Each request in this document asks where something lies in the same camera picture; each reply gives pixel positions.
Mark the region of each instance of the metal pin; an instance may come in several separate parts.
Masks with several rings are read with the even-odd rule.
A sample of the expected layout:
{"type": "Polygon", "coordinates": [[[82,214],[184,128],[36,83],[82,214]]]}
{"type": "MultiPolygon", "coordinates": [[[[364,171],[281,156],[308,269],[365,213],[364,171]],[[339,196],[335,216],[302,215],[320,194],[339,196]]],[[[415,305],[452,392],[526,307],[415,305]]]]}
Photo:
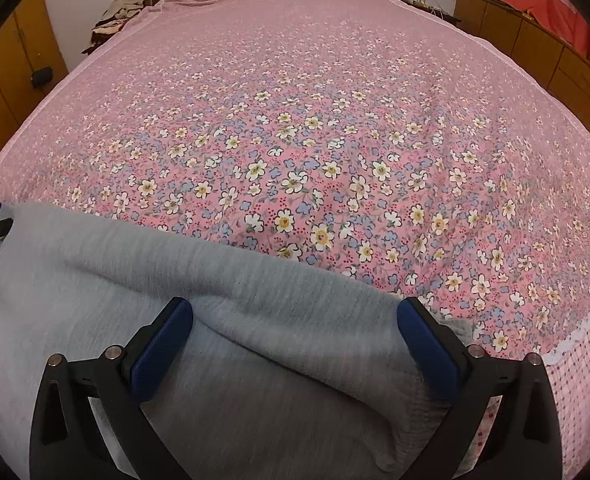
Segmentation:
{"type": "Polygon", "coordinates": [[[486,350],[479,345],[471,345],[468,347],[468,355],[474,358],[484,357],[486,355],[486,350]]]}
{"type": "Polygon", "coordinates": [[[53,354],[51,357],[48,358],[46,364],[49,366],[57,366],[62,362],[62,354],[53,354]]]}
{"type": "Polygon", "coordinates": [[[122,348],[117,345],[109,346],[109,348],[104,351],[104,355],[107,359],[117,359],[122,355],[122,348]]]}
{"type": "Polygon", "coordinates": [[[526,354],[526,361],[535,366],[542,364],[541,355],[536,354],[535,352],[526,354]]]}

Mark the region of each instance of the floral pattern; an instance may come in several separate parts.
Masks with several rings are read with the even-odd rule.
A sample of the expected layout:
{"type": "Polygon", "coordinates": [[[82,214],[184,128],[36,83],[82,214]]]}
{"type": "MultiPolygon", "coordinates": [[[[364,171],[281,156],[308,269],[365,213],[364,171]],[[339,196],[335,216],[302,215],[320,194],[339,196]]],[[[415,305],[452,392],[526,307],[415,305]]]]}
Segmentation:
{"type": "Polygon", "coordinates": [[[590,135],[531,79],[392,0],[244,0],[243,25],[191,1],[58,87],[0,157],[1,200],[418,296],[507,358],[587,317],[590,135]]]}

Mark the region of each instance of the gray garment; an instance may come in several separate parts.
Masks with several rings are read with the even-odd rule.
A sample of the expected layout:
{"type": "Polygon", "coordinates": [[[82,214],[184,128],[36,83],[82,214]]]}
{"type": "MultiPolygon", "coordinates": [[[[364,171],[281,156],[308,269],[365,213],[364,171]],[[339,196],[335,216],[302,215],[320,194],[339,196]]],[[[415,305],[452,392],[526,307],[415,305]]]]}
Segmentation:
{"type": "MultiPolygon", "coordinates": [[[[143,409],[197,480],[396,479],[445,413],[397,330],[395,296],[299,262],[50,206],[5,206],[8,216],[0,452],[21,479],[47,357],[125,345],[173,296],[190,300],[195,327],[143,409]]],[[[470,339],[469,325],[448,323],[470,339]]],[[[97,411],[118,466],[132,472],[97,411]]]]}

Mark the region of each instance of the wooden wardrobe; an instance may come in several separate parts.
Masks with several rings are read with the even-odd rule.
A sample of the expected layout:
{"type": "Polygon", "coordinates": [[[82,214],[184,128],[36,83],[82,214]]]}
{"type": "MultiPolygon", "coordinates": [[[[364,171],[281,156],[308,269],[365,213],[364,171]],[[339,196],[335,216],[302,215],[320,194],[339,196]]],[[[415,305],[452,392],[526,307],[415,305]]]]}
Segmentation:
{"type": "Polygon", "coordinates": [[[67,73],[44,0],[22,0],[0,28],[0,150],[67,73]],[[34,86],[46,67],[53,78],[34,86]]]}

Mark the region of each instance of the gray cloth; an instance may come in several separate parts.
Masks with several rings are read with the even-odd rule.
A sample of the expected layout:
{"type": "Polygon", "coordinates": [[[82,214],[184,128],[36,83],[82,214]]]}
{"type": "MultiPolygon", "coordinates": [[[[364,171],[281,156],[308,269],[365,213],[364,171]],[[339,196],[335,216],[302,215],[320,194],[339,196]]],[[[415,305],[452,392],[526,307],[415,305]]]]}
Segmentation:
{"type": "MultiPolygon", "coordinates": [[[[173,296],[196,322],[155,398],[153,428],[196,479],[393,479],[446,405],[399,334],[399,298],[339,274],[44,205],[5,206],[0,452],[28,478],[47,357],[125,345],[173,296]]],[[[470,327],[449,321],[464,341],[470,327]]],[[[101,418],[112,455],[132,469],[101,418]]]]}

